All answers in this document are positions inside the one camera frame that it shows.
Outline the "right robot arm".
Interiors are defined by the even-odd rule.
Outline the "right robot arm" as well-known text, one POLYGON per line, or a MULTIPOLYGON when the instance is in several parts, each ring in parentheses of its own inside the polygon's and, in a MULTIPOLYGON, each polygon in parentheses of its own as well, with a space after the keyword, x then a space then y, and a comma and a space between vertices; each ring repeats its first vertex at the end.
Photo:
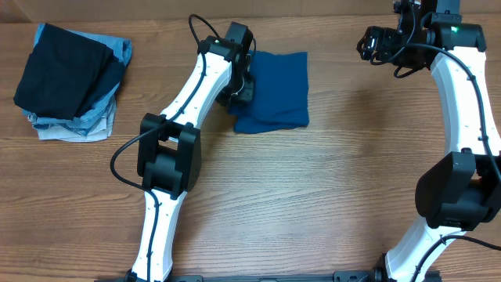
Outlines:
POLYGON ((486 40, 464 23, 458 1, 399 0, 398 26, 368 27, 357 44, 363 60, 390 63, 405 78, 427 69, 438 87, 445 155, 415 192, 418 213, 398 244, 367 274, 369 281, 438 281, 431 266, 456 240, 500 210, 500 135, 485 80, 486 40))

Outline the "blue polo shirt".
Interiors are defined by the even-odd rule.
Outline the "blue polo shirt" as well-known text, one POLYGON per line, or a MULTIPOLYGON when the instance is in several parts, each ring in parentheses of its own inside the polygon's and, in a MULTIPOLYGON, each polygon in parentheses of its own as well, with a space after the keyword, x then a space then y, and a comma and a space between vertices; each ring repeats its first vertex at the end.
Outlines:
POLYGON ((306 127, 308 114, 308 54, 257 51, 250 65, 255 79, 250 103, 231 106, 236 133, 257 134, 306 127))

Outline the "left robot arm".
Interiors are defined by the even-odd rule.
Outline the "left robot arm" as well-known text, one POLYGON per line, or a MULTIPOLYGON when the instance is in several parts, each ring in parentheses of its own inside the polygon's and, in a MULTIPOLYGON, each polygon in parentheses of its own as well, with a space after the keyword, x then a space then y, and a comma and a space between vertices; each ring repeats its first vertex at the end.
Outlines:
POLYGON ((145 193, 139 253, 127 281, 166 281, 173 269, 173 242, 182 202, 201 170, 200 128, 213 103, 248 104, 254 95, 249 53, 254 36, 232 22, 224 37, 197 44, 196 66, 175 100, 140 125, 137 172, 145 193))

